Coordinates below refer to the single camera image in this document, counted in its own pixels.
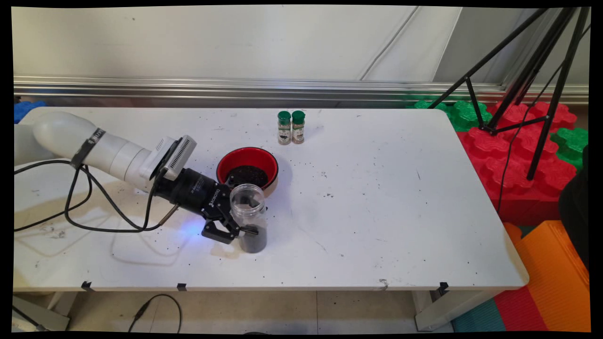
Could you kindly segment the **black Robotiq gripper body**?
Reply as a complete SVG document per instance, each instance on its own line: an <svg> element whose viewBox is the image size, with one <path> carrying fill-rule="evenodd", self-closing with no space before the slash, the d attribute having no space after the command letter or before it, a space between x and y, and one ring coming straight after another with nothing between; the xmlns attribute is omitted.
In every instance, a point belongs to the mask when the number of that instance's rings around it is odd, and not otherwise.
<svg viewBox="0 0 603 339"><path fill-rule="evenodd" d="M223 183L185 168L175 180L157 181L155 195L209 221L223 222L230 215L231 189Z"/></svg>

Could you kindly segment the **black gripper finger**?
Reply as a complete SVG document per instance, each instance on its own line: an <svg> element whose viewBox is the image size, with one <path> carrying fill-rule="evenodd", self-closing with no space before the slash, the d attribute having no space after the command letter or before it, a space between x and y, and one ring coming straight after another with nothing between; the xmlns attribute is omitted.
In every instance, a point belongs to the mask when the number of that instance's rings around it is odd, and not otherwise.
<svg viewBox="0 0 603 339"><path fill-rule="evenodd" d="M241 232L258 235L259 229L255 225L240 226L232 217L207 219L202 229L202 236L222 244L230 244Z"/></svg>
<svg viewBox="0 0 603 339"><path fill-rule="evenodd" d="M265 206L264 191L254 182L228 175L225 183L230 189L228 201L232 210L259 211Z"/></svg>

